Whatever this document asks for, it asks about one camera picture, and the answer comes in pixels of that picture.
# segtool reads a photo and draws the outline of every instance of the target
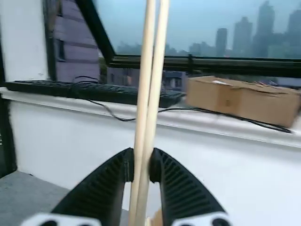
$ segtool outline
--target hazy sky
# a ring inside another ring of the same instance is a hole
[[[95,0],[97,9],[114,48],[123,41],[141,44],[146,0]],[[170,0],[167,43],[177,50],[188,50],[191,43],[215,44],[218,28],[228,29],[232,48],[234,24],[248,17],[256,29],[260,5],[265,0]],[[270,0],[276,20],[274,31],[287,28],[289,15],[301,0]]]

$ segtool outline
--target black cable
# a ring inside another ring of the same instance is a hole
[[[79,82],[76,82],[76,83],[72,84],[71,91],[79,99],[84,99],[86,101],[89,101],[90,103],[93,103],[95,105],[104,107],[110,115],[112,115],[115,119],[117,119],[119,121],[134,121],[134,120],[136,120],[136,118],[132,118],[132,119],[120,118],[120,117],[116,116],[114,114],[114,112],[108,106],[106,106],[104,104],[101,104],[101,103],[98,103],[96,101],[93,101],[93,100],[81,97],[80,94],[75,89],[73,89],[76,85],[79,85],[79,84],[88,84],[88,85],[91,84],[91,85],[94,85],[94,84],[99,84],[99,82],[98,82],[98,79],[92,78],[92,77],[89,77],[89,76],[78,76],[78,77],[74,78],[73,81],[75,81],[77,78],[90,78],[90,79],[97,80],[97,81],[79,81]],[[260,122],[260,121],[256,121],[256,120],[246,119],[246,118],[242,118],[242,117],[231,115],[231,114],[226,114],[226,113],[221,113],[221,112],[215,112],[215,111],[210,111],[210,110],[196,108],[196,107],[190,107],[190,108],[180,108],[180,107],[166,108],[166,109],[162,109],[162,110],[158,111],[158,113],[168,112],[168,111],[179,111],[179,110],[181,110],[181,111],[196,111],[196,112],[212,113],[212,114],[216,114],[216,115],[227,116],[227,117],[231,117],[231,118],[238,119],[238,120],[241,120],[241,121],[247,121],[249,123],[252,123],[254,125],[261,126],[261,127],[267,128],[267,129],[273,129],[273,130],[284,132],[284,133],[292,133],[291,130],[289,130],[289,129],[283,127],[283,126],[273,125],[273,124],[270,124],[270,123],[265,123],[265,122]]]

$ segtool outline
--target gray floor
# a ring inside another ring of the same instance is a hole
[[[49,212],[67,193],[25,173],[7,175],[0,179],[0,226],[18,226],[37,212]],[[122,212],[120,225],[127,225],[127,211]]]

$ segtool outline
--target window sill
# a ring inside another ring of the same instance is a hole
[[[0,88],[0,93],[4,99],[21,103],[112,117],[103,107],[86,100],[14,92],[7,90],[5,87]],[[118,117],[128,119],[136,117],[135,105],[99,103],[108,106]],[[301,117],[296,119],[293,128],[291,128],[292,134],[262,128],[225,116],[185,110],[159,113],[158,125],[270,144],[301,147]]]

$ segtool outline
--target black keyboard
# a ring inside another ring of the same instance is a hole
[[[6,82],[11,91],[43,94],[56,97],[89,99],[121,104],[137,105],[138,89],[128,86],[115,86],[99,83],[72,83],[62,81],[14,81]],[[159,107],[167,108],[178,103],[184,93],[161,91]]]

